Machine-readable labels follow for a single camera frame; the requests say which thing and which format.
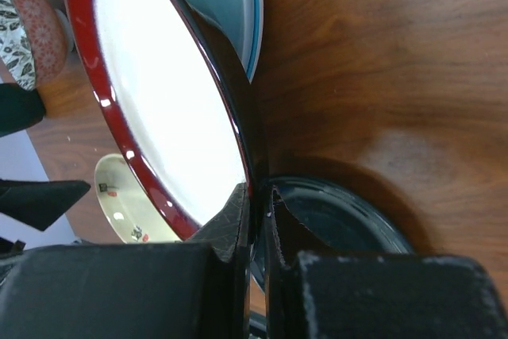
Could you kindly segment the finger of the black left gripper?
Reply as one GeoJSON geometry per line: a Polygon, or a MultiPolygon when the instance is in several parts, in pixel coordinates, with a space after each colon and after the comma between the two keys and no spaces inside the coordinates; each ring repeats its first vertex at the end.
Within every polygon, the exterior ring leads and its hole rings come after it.
{"type": "Polygon", "coordinates": [[[39,232],[46,232],[88,191],[83,180],[53,182],[1,181],[1,213],[39,232]]]}

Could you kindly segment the dark green mug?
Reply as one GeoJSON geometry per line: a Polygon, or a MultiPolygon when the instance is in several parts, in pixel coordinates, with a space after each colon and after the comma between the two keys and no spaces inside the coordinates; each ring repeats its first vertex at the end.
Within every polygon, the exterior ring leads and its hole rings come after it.
{"type": "Polygon", "coordinates": [[[1,137],[39,123],[46,114],[39,93],[26,91],[15,83],[1,84],[0,100],[1,137]]]}

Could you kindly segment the black floral patterned bowl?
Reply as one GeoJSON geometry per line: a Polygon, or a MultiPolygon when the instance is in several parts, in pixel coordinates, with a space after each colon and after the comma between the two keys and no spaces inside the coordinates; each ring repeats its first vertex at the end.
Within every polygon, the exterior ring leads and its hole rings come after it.
{"type": "Polygon", "coordinates": [[[35,89],[33,51],[13,0],[1,0],[1,62],[10,81],[25,91],[35,89]]]}

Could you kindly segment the black small plate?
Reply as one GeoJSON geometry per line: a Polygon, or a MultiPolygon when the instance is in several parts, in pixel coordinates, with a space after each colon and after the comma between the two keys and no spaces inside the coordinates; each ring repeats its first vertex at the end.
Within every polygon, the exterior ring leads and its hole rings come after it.
{"type": "Polygon", "coordinates": [[[299,177],[272,182],[298,221],[332,248],[405,254],[414,251],[392,222],[343,187],[299,177]]]}

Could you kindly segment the red rimmed cream plate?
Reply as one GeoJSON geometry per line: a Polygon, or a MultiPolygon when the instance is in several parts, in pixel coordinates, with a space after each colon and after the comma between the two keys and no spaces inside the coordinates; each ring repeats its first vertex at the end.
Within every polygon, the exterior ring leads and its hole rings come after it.
{"type": "Polygon", "coordinates": [[[179,239],[266,175],[251,81],[226,35],[186,0],[65,0],[119,153],[179,239]]]}

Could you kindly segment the cream yellow small plate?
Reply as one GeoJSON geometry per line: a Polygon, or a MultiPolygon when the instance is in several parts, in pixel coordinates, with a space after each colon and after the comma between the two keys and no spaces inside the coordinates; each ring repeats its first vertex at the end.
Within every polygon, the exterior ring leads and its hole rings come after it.
{"type": "Polygon", "coordinates": [[[97,162],[94,185],[106,220],[126,244],[179,240],[153,206],[122,155],[108,154],[97,162]]]}

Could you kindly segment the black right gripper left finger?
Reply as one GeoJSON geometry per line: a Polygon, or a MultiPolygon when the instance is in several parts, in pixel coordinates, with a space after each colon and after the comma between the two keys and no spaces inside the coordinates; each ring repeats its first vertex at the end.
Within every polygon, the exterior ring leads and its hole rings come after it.
{"type": "Polygon", "coordinates": [[[248,188],[192,238],[56,245],[2,260],[4,338],[246,338],[248,188]]]}

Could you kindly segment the red patterned white bowl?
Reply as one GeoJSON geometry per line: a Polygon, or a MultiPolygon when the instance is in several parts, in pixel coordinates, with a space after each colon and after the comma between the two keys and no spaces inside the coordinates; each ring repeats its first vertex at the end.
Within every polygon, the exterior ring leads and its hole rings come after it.
{"type": "MultiPolygon", "coordinates": [[[[21,16],[33,51],[36,89],[53,80],[64,69],[67,57],[74,48],[70,25],[66,15],[52,7],[47,0],[13,0],[13,3],[21,16]]],[[[12,82],[2,67],[1,62],[1,77],[12,82]]]]}

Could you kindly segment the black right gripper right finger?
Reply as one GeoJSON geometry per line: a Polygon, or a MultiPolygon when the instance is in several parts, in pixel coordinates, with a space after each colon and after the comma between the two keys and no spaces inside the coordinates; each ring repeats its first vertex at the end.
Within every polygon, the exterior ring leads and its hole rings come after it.
{"type": "Polygon", "coordinates": [[[297,250],[310,231],[278,189],[264,217],[270,338],[504,338],[507,312],[487,271],[464,256],[297,250]]]}

